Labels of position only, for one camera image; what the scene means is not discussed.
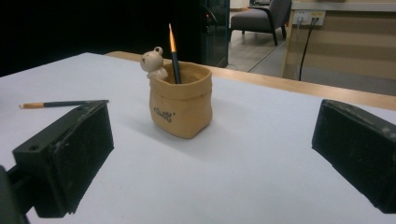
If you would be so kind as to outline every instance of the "printed logo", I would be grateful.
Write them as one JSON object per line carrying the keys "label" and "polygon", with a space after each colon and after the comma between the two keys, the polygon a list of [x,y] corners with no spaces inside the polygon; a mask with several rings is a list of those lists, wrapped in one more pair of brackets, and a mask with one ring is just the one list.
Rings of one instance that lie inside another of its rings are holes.
{"label": "printed logo", "polygon": [[163,117],[163,119],[166,119],[166,121],[168,121],[169,123],[172,122],[172,116],[175,115],[175,113],[166,112],[166,111],[161,111],[161,109],[158,108],[158,107],[154,107],[154,112],[155,112],[158,116]]}

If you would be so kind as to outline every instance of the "black pencil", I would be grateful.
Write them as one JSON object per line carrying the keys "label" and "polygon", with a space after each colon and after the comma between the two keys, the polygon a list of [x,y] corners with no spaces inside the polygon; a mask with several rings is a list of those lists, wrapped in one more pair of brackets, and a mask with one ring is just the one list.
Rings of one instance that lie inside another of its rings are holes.
{"label": "black pencil", "polygon": [[170,38],[170,42],[171,42],[171,55],[172,55],[172,65],[173,65],[173,69],[174,69],[174,74],[175,74],[175,82],[176,84],[180,84],[181,83],[181,79],[180,79],[180,73],[178,70],[178,59],[177,59],[177,52],[176,52],[176,44],[175,44],[175,39],[172,33],[172,27],[171,27],[171,23],[169,23],[169,38]]}
{"label": "black pencil", "polygon": [[33,108],[44,108],[44,107],[58,107],[58,106],[70,106],[70,105],[85,105],[87,103],[97,102],[95,101],[60,101],[60,102],[46,102],[46,103],[29,103],[20,105],[21,109],[33,109]]}

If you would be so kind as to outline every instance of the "wall outlet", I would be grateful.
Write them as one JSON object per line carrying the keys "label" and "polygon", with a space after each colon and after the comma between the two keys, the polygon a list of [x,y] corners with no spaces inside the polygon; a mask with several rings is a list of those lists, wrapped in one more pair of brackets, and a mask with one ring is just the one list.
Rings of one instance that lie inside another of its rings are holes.
{"label": "wall outlet", "polygon": [[307,25],[311,23],[311,11],[310,10],[295,10],[293,24],[298,24],[300,20],[301,25]]}
{"label": "wall outlet", "polygon": [[293,17],[293,24],[298,24],[300,21],[301,25],[310,25],[312,19],[318,18],[315,22],[315,25],[323,25],[324,16],[326,15],[326,11],[320,10],[295,10]]}
{"label": "wall outlet", "polygon": [[326,15],[326,11],[311,11],[311,19],[318,18],[315,25],[323,25],[324,15]]}

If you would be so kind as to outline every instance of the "wooden table edge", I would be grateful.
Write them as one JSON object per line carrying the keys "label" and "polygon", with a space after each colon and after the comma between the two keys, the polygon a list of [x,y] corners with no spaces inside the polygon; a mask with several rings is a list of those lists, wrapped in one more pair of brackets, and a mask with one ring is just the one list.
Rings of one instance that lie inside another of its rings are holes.
{"label": "wooden table edge", "polygon": [[[109,52],[108,54],[106,54],[106,56],[130,60],[134,62],[140,62],[141,58],[140,54],[125,51]],[[165,59],[164,62],[170,63],[171,61]],[[269,77],[265,75],[234,71],[225,68],[217,68],[206,65],[203,66],[209,68],[212,71],[212,75],[214,77],[223,77],[231,80],[242,81],[283,91],[293,91],[313,95],[324,99],[331,99],[345,103],[369,105],[388,110],[396,110],[396,96],[383,95],[366,91],[354,91],[280,77]]]}

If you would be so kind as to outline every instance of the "power cord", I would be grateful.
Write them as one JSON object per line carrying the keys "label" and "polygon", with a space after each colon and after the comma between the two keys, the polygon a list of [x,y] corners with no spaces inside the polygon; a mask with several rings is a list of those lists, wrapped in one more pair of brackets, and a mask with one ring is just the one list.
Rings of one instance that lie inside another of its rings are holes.
{"label": "power cord", "polygon": [[301,26],[301,24],[303,23],[303,21],[304,21],[304,18],[303,17],[299,17],[299,18],[297,18],[297,34],[296,34],[296,57],[295,57],[295,60],[296,60],[296,69],[294,70],[295,71],[295,77],[296,78],[298,78],[298,72],[297,72],[297,68],[298,68],[298,57],[299,57],[299,55],[300,55],[300,48],[299,48],[299,46],[298,46],[298,44],[300,43],[300,26]]}
{"label": "power cord", "polygon": [[319,20],[319,18],[312,18],[311,21],[311,25],[309,27],[309,33],[308,33],[308,38],[306,39],[306,43],[305,43],[305,48],[304,48],[304,53],[303,53],[303,58],[301,59],[301,64],[300,64],[300,74],[298,76],[298,80],[301,81],[301,75],[303,72],[303,64],[304,64],[304,58],[305,58],[305,54],[306,54],[306,49],[308,48],[308,41],[309,41],[309,37],[311,36],[312,30],[314,28],[315,23]]}

